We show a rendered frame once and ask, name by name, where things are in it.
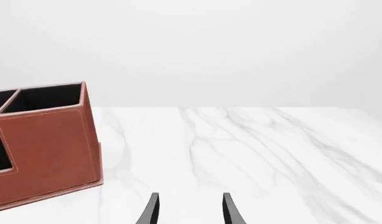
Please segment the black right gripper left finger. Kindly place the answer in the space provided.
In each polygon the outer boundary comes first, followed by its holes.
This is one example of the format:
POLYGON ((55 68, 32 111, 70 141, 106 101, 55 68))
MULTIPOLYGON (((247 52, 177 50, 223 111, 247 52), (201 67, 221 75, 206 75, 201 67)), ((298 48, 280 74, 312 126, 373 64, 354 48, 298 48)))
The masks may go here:
POLYGON ((159 218, 159 194, 154 192, 136 224, 157 224, 159 218))

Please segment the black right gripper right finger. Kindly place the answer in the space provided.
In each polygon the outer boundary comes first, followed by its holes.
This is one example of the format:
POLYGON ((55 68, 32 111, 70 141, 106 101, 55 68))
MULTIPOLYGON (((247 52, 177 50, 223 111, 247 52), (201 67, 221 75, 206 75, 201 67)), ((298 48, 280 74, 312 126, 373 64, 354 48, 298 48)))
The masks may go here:
POLYGON ((228 192, 223 194, 222 210, 225 224, 246 224, 228 192))

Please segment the red-brown desk caddy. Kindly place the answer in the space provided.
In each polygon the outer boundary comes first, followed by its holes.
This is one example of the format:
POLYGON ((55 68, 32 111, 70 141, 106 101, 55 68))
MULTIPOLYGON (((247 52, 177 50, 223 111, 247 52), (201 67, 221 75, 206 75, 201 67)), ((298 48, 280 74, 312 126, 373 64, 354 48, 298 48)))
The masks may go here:
POLYGON ((85 82, 0 90, 0 211, 103 182, 85 82))

